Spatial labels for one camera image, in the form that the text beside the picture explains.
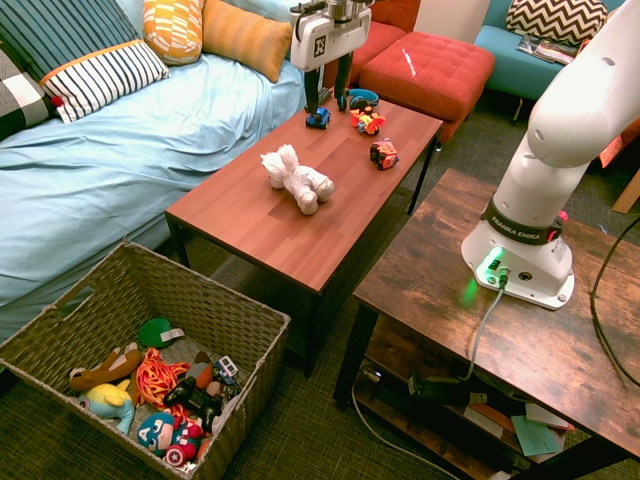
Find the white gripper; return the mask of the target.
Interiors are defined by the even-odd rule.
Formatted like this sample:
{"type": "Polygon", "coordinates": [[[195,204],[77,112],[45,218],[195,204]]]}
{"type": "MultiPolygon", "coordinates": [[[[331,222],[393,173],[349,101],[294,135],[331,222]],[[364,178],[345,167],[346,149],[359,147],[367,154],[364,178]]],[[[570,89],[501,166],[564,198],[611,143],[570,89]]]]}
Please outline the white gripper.
{"type": "Polygon", "coordinates": [[[338,58],[334,97],[338,109],[346,110],[352,52],[366,42],[372,4],[372,1],[310,1],[290,8],[291,62],[307,71],[304,88],[308,114],[315,114],[319,106],[319,67],[338,58]]]}

